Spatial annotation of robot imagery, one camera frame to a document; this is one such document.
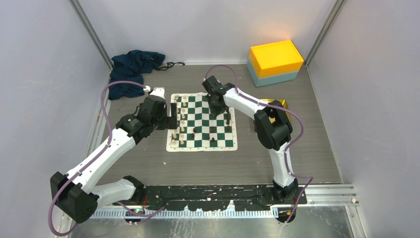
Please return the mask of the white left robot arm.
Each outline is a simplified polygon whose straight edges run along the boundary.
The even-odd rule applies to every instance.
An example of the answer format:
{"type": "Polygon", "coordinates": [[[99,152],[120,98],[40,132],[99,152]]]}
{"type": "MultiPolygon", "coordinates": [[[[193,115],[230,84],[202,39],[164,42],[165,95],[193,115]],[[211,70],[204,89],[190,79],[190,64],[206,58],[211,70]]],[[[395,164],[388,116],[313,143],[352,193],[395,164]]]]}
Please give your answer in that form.
{"type": "Polygon", "coordinates": [[[98,185],[108,169],[126,152],[154,130],[168,128],[167,103],[163,87],[155,87],[135,114],[123,116],[111,135],[92,154],[67,173],[56,172],[50,179],[53,204],[73,221],[81,224],[103,206],[126,201],[133,205],[144,201],[143,183],[133,176],[98,185]]]}

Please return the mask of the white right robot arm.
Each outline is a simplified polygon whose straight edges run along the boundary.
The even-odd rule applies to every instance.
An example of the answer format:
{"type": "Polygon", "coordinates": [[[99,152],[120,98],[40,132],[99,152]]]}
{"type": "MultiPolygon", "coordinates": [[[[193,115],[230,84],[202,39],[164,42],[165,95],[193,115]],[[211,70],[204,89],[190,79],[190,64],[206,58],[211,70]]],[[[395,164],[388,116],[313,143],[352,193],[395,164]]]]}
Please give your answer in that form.
{"type": "Polygon", "coordinates": [[[292,175],[288,145],[293,128],[281,103],[257,99],[236,88],[234,84],[221,84],[214,76],[202,82],[207,92],[210,112],[219,115],[229,108],[236,109],[253,119],[259,142],[268,149],[273,166],[273,186],[276,200],[286,204],[293,199],[298,181],[292,175]]]}

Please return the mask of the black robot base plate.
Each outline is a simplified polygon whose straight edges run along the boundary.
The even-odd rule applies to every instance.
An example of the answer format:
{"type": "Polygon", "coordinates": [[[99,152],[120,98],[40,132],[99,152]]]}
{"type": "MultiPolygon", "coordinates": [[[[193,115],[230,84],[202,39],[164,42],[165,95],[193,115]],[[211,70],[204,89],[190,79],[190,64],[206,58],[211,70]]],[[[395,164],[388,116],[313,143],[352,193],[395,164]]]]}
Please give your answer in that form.
{"type": "Polygon", "coordinates": [[[293,221],[295,204],[306,205],[301,187],[291,196],[280,198],[273,185],[154,185],[124,201],[133,212],[152,214],[155,219],[197,218],[275,218],[293,221]]]}

